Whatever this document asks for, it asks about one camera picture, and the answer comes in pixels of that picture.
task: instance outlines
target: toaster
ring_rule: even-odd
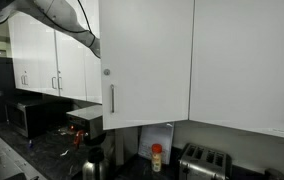
[[[218,150],[187,144],[178,158],[179,180],[228,180],[231,157]]]

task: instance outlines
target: lower cabinet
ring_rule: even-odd
[[[0,138],[0,180],[24,173],[27,180],[46,180],[34,167]]]

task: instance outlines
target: silver handle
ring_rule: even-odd
[[[52,88],[53,88],[53,89],[57,89],[56,87],[54,87],[54,84],[55,84],[55,83],[54,83],[54,79],[56,79],[56,77],[53,77],[53,78],[52,78]]]
[[[59,77],[59,89],[61,89],[62,90],[62,78],[61,77]]]
[[[24,85],[29,85],[27,75],[24,76]]]
[[[24,85],[24,75],[21,76],[22,85]]]
[[[111,113],[114,113],[114,85],[111,84]]]

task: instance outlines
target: cabinet door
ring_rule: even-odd
[[[12,50],[15,87],[24,89],[23,45],[21,36],[21,13],[9,19],[10,44]]]
[[[56,32],[59,88],[62,97],[86,100],[84,47],[74,38]]]
[[[55,32],[37,21],[38,61],[42,93],[59,96]]]
[[[10,178],[22,172],[0,147],[0,180]]]
[[[100,38],[99,28],[99,1],[86,0],[83,3],[85,12],[90,22],[92,32]],[[85,81],[86,81],[86,100],[95,103],[102,103],[101,85],[101,59],[97,58],[89,48],[85,48]]]
[[[284,1],[195,2],[190,119],[284,137]]]
[[[194,0],[100,1],[103,125],[186,120]]]
[[[42,44],[38,42],[39,28],[37,20],[26,14],[21,17],[22,31],[19,36],[22,37],[22,46],[24,47],[22,61],[25,64],[25,84],[27,90],[41,92],[38,50]]]

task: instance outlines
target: speckled countertop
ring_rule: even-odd
[[[72,179],[82,170],[88,154],[85,145],[75,150],[74,136],[55,133],[47,133],[32,139],[34,145],[33,148],[29,148],[29,140],[6,123],[0,124],[0,138],[49,180]],[[66,150],[69,150],[68,154],[60,157]]]
[[[75,151],[74,136],[61,136],[47,133],[32,139],[33,148],[28,147],[28,139],[16,133],[8,124],[0,124],[0,137],[28,161],[35,169],[49,180],[82,179],[82,165],[84,164],[88,148],[84,145]],[[66,156],[60,154],[69,150]],[[176,162],[180,149],[172,148],[170,162]],[[175,180],[177,167],[175,163],[163,166],[161,172],[154,173],[149,160],[134,156],[129,162],[116,171],[111,179],[116,180]],[[232,167],[233,180],[265,180],[262,174]]]

